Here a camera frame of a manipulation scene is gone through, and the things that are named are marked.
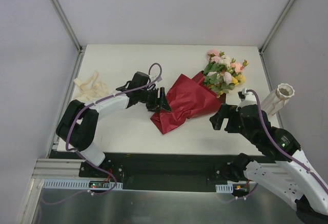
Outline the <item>cream ribbon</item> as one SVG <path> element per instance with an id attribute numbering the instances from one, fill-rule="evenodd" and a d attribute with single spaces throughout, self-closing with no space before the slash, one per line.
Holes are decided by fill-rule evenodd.
<path id="1" fill-rule="evenodd" d="M 73 94 L 73 99 L 82 102 L 95 101 L 109 95 L 108 86 L 99 81 L 99 72 L 95 70 L 93 74 L 84 82 L 75 78 L 74 84 L 77 91 Z"/>

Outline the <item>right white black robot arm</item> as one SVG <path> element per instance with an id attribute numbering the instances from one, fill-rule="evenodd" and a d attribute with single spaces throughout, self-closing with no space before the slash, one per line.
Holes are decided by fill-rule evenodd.
<path id="1" fill-rule="evenodd" d="M 327 184 L 319 177 L 294 136 L 285 129 L 271 126 L 267 114 L 257 104 L 223 104 L 210 117 L 214 130 L 240 134 L 264 156 L 283 168 L 292 183 L 266 170 L 250 156 L 240 153 L 219 172 L 224 179 L 254 181 L 285 201 L 303 223 L 327 223 Z"/>

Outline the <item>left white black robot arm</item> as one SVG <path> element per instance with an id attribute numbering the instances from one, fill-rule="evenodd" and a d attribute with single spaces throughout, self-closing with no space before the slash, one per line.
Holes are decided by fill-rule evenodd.
<path id="1" fill-rule="evenodd" d="M 56 128 L 56 135 L 92 163 L 90 170 L 96 177 L 104 177 L 109 166 L 104 162 L 104 152 L 94 142 L 97 123 L 137 103 L 145 104 L 150 112 L 171 111 L 165 89 L 158 88 L 149 75 L 136 72 L 132 80 L 116 88 L 108 97 L 89 104 L 76 99 L 71 101 Z"/>

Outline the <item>red wrapping paper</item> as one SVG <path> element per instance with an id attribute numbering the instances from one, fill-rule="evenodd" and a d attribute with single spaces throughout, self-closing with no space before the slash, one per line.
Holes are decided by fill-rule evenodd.
<path id="1" fill-rule="evenodd" d="M 160 111 L 150 118 L 162 134 L 180 127 L 187 119 L 215 113 L 226 102 L 225 96 L 218 98 L 203 82 L 202 72 L 198 72 L 193 78 L 183 74 L 179 76 L 166 94 L 172 111 Z"/>

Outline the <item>artificial flower bouquet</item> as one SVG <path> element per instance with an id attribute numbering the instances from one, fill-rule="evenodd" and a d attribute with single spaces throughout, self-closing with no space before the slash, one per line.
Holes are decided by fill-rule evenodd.
<path id="1" fill-rule="evenodd" d="M 245 82 L 243 71 L 249 65 L 247 60 L 240 63 L 217 50 L 208 51 L 207 60 L 208 63 L 203 70 L 203 84 L 216 93 L 217 98 Z"/>

